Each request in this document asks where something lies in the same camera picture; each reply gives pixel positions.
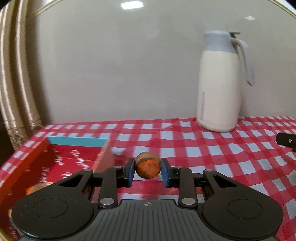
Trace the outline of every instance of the white thermos pitcher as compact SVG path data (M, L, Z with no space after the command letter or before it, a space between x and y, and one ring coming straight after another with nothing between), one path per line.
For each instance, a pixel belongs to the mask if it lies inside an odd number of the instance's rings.
M227 132L236 127L241 105L240 61L234 48L242 51L247 83L255 84L250 66L248 45L225 31L204 34L205 47L201 57L197 122L210 131Z

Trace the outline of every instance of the red box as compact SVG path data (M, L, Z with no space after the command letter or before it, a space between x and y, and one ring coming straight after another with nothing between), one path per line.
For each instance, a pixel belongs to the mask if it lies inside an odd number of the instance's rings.
M114 165L108 139L88 137L47 137L9 176L0 188L0 227L11 240L19 238L9 210L37 183L57 182L82 169L103 172Z

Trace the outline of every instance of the red checkered tablecloth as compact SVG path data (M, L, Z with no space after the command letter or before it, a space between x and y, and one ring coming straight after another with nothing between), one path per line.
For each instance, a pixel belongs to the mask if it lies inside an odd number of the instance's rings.
M243 117L235 130L210 132L194 118L81 122L47 125L31 137L2 166L0 186L46 136L105 137L111 140L116 165L151 151L172 166L193 172L206 168L252 187L275 199L284 211L280 240L296 241L296 154L276 144L278 132L296 134L292 117ZM178 198L178 189L164 187L161 175L142 179L135 174L131 188L120 188L119 199ZM197 190L199 202L203 202Z

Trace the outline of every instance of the wooden ball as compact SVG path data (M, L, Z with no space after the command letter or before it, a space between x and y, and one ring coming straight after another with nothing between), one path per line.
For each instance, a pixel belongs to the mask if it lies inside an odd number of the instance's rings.
M153 178L160 173L160 159L154 153L144 151L136 157L136 173L142 178Z

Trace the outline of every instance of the metal screw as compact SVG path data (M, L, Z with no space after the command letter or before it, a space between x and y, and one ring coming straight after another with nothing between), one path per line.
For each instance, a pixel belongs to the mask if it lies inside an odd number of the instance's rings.
M185 205L193 205L196 201L191 197L186 197L181 200L181 203Z
M111 205L114 202L115 202L114 199L110 198L110 197L105 197L105 198L100 200L100 203L102 203L103 205Z

